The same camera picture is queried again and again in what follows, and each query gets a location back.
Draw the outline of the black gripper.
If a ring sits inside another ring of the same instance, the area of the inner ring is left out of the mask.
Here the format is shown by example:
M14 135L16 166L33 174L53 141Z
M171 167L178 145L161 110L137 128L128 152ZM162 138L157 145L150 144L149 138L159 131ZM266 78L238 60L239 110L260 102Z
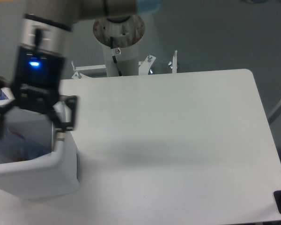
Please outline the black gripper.
M0 76L0 91L7 92L9 102L0 105L0 139L3 135L5 114L14 105L28 111L46 114L57 132L73 131L76 124L77 96L59 97L59 83L65 58L45 52L19 47L14 80ZM71 111L70 121L62 122L53 105L58 100Z

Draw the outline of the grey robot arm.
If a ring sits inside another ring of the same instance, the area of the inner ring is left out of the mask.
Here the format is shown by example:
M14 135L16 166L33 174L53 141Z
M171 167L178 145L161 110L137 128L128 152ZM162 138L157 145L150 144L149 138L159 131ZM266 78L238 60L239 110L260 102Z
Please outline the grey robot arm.
M12 108L44 114L57 132L75 127L77 96L59 93L73 25L107 18L124 22L132 15L154 12L158 0L29 0L23 14L22 37L14 76L0 76L0 138L5 114Z

